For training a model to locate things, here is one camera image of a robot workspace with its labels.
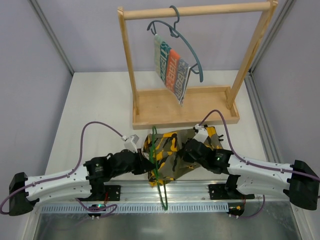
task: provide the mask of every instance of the wooden rod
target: wooden rod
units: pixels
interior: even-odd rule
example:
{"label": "wooden rod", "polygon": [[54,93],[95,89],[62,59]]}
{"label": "wooden rod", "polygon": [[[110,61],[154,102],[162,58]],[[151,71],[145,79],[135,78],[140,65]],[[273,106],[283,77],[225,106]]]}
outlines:
{"label": "wooden rod", "polygon": [[[270,2],[250,2],[250,3],[235,3],[222,5],[208,5],[208,6],[185,6],[178,7],[180,16],[197,16],[210,14],[232,14],[232,13],[247,13],[247,12],[261,12],[270,9]],[[124,20],[137,19],[155,19],[176,17],[177,14],[173,8],[158,8],[145,9],[135,11],[124,11]]]}
{"label": "wooden rod", "polygon": [[249,46],[248,46],[246,53],[244,55],[244,58],[242,60],[239,71],[235,77],[231,91],[229,94],[227,94],[226,106],[228,109],[231,109],[234,102],[235,102],[235,99],[236,99],[236,96],[240,90],[240,87],[245,79],[245,76],[250,68],[252,61],[254,60],[254,57],[257,53],[259,45],[265,35],[265,32],[268,28],[268,25],[271,21],[271,18],[277,8],[277,5],[278,5],[277,0],[268,0],[268,1],[270,1],[271,8],[269,11],[264,11],[261,14],[259,22],[256,25],[256,28],[255,28],[254,33],[252,35]]}
{"label": "wooden rod", "polygon": [[118,7],[118,18],[119,18],[119,24],[120,24],[120,29],[121,29],[125,59],[126,59],[126,64],[128,66],[129,78],[130,78],[131,89],[132,89],[133,109],[135,110],[135,113],[137,115],[139,115],[139,102],[138,102],[139,99],[138,99],[138,94],[137,94],[134,65],[132,63],[129,38],[128,38],[128,32],[127,32],[127,25],[126,25],[126,21],[124,18],[124,8],[122,6]]}

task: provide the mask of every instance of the metal grate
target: metal grate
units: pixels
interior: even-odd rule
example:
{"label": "metal grate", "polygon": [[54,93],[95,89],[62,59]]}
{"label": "metal grate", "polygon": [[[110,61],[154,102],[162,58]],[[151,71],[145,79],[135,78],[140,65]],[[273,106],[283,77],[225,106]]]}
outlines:
{"label": "metal grate", "polygon": [[[228,212],[227,202],[204,203],[169,203],[168,210],[163,210],[159,203],[119,203],[115,214],[160,214],[160,213],[212,213]],[[78,204],[47,204],[41,209],[42,214],[83,214],[87,211]]]}

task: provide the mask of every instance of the metal floor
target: metal floor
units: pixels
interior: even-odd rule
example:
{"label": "metal floor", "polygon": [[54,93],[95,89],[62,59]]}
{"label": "metal floor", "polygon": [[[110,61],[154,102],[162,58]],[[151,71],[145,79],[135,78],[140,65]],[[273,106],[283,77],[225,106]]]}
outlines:
{"label": "metal floor", "polygon": [[[261,202],[247,202],[245,214]],[[42,213],[34,240],[301,240],[288,201],[267,201],[251,219],[224,212],[129,213],[91,220],[86,214]]]}

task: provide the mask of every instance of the wooden base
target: wooden base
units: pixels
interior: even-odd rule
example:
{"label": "wooden base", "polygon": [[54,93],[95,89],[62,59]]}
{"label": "wooden base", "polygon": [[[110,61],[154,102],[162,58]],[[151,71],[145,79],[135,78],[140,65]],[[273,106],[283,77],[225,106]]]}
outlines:
{"label": "wooden base", "polygon": [[[139,115],[133,110],[133,129],[175,128],[194,126],[213,109],[222,112],[227,124],[236,124],[239,113],[236,103],[227,109],[229,85],[188,87],[183,106],[178,104],[174,94],[164,89],[138,90]],[[222,124],[217,113],[205,122],[208,125]]]}

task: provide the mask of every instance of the white table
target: white table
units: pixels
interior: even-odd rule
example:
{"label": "white table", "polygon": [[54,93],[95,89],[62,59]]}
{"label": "white table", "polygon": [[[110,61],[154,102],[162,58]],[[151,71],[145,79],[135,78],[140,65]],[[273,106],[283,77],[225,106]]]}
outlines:
{"label": "white table", "polygon": [[[192,74],[189,86],[232,85],[237,70],[204,71],[204,81]],[[163,88],[159,77],[153,71],[135,73],[138,89]],[[142,147],[151,130],[132,129],[132,92],[128,72],[85,72],[75,73],[66,99],[60,124],[56,133],[46,174],[52,174],[73,168],[79,158],[80,135],[83,126],[91,121],[101,121],[117,129],[126,136],[137,134],[140,137],[138,147]],[[240,114],[237,124],[229,124],[231,142],[235,150],[254,159],[266,160],[258,128],[251,108],[250,100],[243,84],[236,97]],[[165,133],[173,128],[159,129]],[[225,134],[222,125],[216,126],[219,135]],[[226,136],[223,148],[230,149]],[[120,137],[107,127],[91,125],[84,135],[82,162],[93,157],[106,156],[124,149]],[[179,178],[180,180],[221,180],[226,175],[215,175],[204,168],[195,169]],[[114,180],[147,180],[147,174],[127,173]]]}

